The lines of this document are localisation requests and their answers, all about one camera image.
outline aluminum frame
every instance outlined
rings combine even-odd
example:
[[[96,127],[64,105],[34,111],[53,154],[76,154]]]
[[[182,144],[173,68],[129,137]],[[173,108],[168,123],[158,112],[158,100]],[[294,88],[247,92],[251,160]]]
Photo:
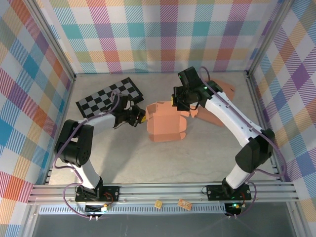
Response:
[[[282,22],[284,21],[286,15],[288,14],[289,10],[291,9],[295,0],[284,0],[278,13],[276,14],[275,19],[273,20],[268,33],[266,34],[256,56],[253,59],[253,62],[249,68],[249,74],[252,75],[258,65],[260,64],[261,60],[263,59],[265,53],[267,52],[271,42],[275,38]]]
[[[73,70],[70,62],[68,61],[60,44],[58,43],[58,40],[52,32],[36,0],[23,0],[23,2],[30,11],[33,18],[35,19],[37,25],[39,26],[41,32],[45,36],[48,44],[51,46],[53,52],[56,54],[56,57],[63,66],[67,76],[71,78],[73,81],[75,81],[76,73]]]
[[[57,134],[58,134],[57,137],[59,137],[59,134],[60,134],[60,132],[61,132],[61,129],[63,128],[62,125],[64,124],[64,122],[65,122],[65,120],[66,120],[67,111],[68,111],[68,108],[69,108],[71,96],[72,96],[73,91],[74,91],[75,83],[76,83],[76,80],[73,81],[73,82],[71,83],[70,87],[69,87],[69,95],[68,95],[68,99],[67,99],[67,102],[66,102],[65,111],[64,111],[64,113],[63,113],[63,115],[62,115],[61,122],[60,122],[60,124],[59,124],[58,127],[57,127]],[[57,143],[57,139],[54,141],[54,145],[52,146],[51,151],[50,151],[50,154],[51,154],[51,155],[50,155],[50,158],[49,158],[49,161],[50,161],[50,162],[47,162],[47,164],[46,164],[46,166],[45,166],[45,168],[44,168],[44,175],[43,175],[43,177],[42,177],[42,179],[41,179],[41,181],[40,181],[40,183],[42,183],[42,184],[48,183],[47,180],[48,180],[49,177],[50,177],[50,176],[48,176],[48,175],[51,173],[51,168],[52,168],[52,166],[53,166],[53,161],[54,161],[54,148],[55,148],[55,146],[56,146],[56,143]]]
[[[252,102],[255,107],[255,111],[259,120],[259,125],[262,128],[267,129],[268,126],[264,119],[263,109],[261,108],[259,97],[256,93],[256,89],[255,89],[255,85],[253,81],[253,75],[250,74],[249,72],[245,72],[244,75],[245,75],[248,90],[250,92],[251,99],[252,99]],[[277,172],[279,173],[279,171],[281,170],[281,165],[274,153],[270,159],[271,159],[272,166],[274,167],[274,170],[276,169]],[[308,222],[303,213],[301,204],[299,202],[287,202],[286,205],[287,205],[296,235],[299,237],[312,236]]]
[[[156,200],[164,204],[177,204],[179,199],[196,203],[229,203],[232,201],[208,201],[207,196],[201,190],[206,185],[221,185],[221,183],[157,183],[157,184],[108,184],[104,186],[120,186],[120,196],[117,205],[124,204],[152,204]],[[257,187],[258,202],[286,202],[298,201],[294,185],[291,182],[278,180],[255,181]],[[66,185],[35,185],[31,192],[28,204],[64,204],[62,193]],[[65,192],[66,200],[72,204],[75,202],[76,192],[74,188]],[[103,205],[103,202],[86,202],[87,204]]]

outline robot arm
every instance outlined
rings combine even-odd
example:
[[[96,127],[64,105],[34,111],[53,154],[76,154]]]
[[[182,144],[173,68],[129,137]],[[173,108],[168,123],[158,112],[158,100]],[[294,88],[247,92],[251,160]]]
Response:
[[[254,130],[260,131],[271,140],[274,140],[275,135],[270,129],[264,131],[250,121],[227,98],[219,85],[214,81],[209,81],[207,84],[227,103],[215,96],[203,84],[193,67],[180,72],[178,75],[182,86],[174,88],[174,94],[172,95],[173,106],[176,106],[178,110],[189,110],[191,104],[198,103],[218,117],[233,133],[242,147],[235,157],[236,165],[222,182],[223,191],[227,196],[230,196],[245,183],[254,169],[263,164],[272,155],[273,148],[271,145]],[[239,113],[239,116],[231,108],[234,108]],[[249,127],[240,117],[251,124],[252,127]]]
[[[143,123],[146,119],[145,111],[140,109],[126,95],[118,95],[119,104],[109,114],[94,118],[84,124],[76,133],[75,137],[62,151],[59,157],[62,162],[71,166],[82,178],[82,184],[77,187],[76,192],[91,200],[98,200],[104,193],[103,180],[95,172],[89,158],[92,149],[93,136],[106,129],[116,128],[122,122],[126,122],[134,127]],[[61,130],[60,136],[55,146],[55,153],[66,143],[74,129],[83,120],[67,120]]]

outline checkerboard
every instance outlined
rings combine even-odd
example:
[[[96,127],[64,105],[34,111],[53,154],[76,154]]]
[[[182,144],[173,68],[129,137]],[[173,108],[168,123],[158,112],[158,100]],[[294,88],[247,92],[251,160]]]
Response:
[[[89,118],[107,110],[112,104],[111,94],[114,90],[123,95],[129,95],[135,104],[144,100],[143,94],[134,82],[130,78],[126,78],[76,102],[82,116]]]

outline table surface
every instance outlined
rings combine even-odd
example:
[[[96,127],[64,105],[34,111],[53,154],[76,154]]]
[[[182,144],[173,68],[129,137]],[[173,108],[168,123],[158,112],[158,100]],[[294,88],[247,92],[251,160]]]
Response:
[[[233,103],[253,122],[258,123],[242,72],[211,73],[216,79],[236,87]],[[145,109],[156,101],[169,101],[174,86],[180,86],[176,73],[79,75],[74,85],[66,119],[80,120],[76,101],[126,77],[144,94],[138,105]],[[226,127],[198,118],[187,118],[186,137],[181,141],[155,143],[149,140],[145,123],[136,128],[128,124],[94,136],[91,163],[104,183],[213,182],[225,178],[235,165],[241,147]],[[268,160],[261,166],[272,172]],[[252,180],[271,180],[261,173]],[[77,181],[73,172],[52,171],[50,184]]]

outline plaid wallpaper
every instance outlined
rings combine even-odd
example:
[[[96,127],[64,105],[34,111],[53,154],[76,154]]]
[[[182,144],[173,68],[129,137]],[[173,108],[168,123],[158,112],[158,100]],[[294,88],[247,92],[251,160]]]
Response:
[[[316,0],[295,1],[254,75],[316,236]]]
[[[71,80],[22,0],[0,0],[0,236],[17,236]]]
[[[77,73],[243,71],[281,2],[38,0]]]

